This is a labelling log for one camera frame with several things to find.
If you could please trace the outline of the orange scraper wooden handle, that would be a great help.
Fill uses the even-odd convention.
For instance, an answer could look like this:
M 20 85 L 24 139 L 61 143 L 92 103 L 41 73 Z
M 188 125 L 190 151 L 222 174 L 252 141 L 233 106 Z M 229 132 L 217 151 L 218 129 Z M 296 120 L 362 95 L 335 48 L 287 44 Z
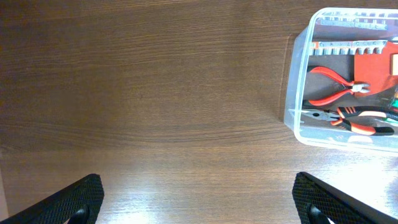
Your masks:
M 369 93 L 355 93 L 355 97 L 375 95 L 397 85 L 397 44 L 387 42 L 381 54 L 354 56 L 355 82 L 368 83 Z

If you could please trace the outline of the screwdriver set clear case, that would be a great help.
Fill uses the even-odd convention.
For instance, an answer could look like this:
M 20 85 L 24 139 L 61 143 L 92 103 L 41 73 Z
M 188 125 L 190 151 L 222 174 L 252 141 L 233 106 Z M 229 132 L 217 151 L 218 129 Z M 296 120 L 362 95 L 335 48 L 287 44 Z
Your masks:
M 394 97 L 389 103 L 389 109 L 391 109 L 391 110 L 393 110 L 395 112 L 397 112 L 397 107 L 398 107 L 398 105 L 397 105 L 397 95 L 398 95 L 398 92 L 397 92 L 397 88 L 396 88 L 395 89 L 395 93 L 394 93 Z M 387 123 L 392 124 L 393 126 L 397 126 L 397 121 L 392 119 L 392 118 L 384 118 L 384 121 L 387 122 Z

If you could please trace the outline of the red handled cutters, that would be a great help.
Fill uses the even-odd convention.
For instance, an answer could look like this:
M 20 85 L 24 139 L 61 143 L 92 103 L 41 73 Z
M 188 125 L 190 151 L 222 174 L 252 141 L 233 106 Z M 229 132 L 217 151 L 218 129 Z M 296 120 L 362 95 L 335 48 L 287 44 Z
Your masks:
M 311 66 L 307 68 L 307 72 L 316 75 L 322 75 L 324 77 L 333 80 L 339 89 L 331 92 L 329 95 L 322 98 L 318 97 L 316 99 L 303 100 L 303 105 L 305 106 L 325 106 L 329 105 L 342 96 L 353 95 L 355 93 L 369 93 L 370 84 L 364 82 L 349 81 L 342 77 L 336 71 L 323 67 L 323 66 Z

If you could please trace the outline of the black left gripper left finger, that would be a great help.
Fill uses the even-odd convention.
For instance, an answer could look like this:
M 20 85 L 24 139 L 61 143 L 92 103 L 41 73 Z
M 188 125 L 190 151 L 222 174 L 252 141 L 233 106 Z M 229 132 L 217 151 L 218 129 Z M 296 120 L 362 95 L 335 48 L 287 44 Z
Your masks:
M 103 199 L 101 177 L 98 174 L 89 174 L 1 223 L 95 224 Z

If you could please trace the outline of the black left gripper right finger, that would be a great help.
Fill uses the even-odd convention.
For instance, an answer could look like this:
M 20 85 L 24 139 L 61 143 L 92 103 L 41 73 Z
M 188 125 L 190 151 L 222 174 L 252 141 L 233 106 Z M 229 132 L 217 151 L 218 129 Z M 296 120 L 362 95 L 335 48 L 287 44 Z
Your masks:
M 296 174 L 292 196 L 299 219 L 304 224 L 397 224 L 396 218 L 356 200 L 307 172 Z

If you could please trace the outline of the orange black needle-nose pliers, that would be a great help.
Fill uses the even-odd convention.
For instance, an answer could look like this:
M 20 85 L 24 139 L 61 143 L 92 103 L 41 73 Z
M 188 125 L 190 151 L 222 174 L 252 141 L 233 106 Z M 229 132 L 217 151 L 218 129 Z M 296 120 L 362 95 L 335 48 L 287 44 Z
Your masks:
M 381 126 L 381 121 L 397 121 L 397 109 L 380 106 L 346 106 L 334 111 L 305 109 L 302 114 L 366 136 L 392 136 L 395 129 L 390 124 Z

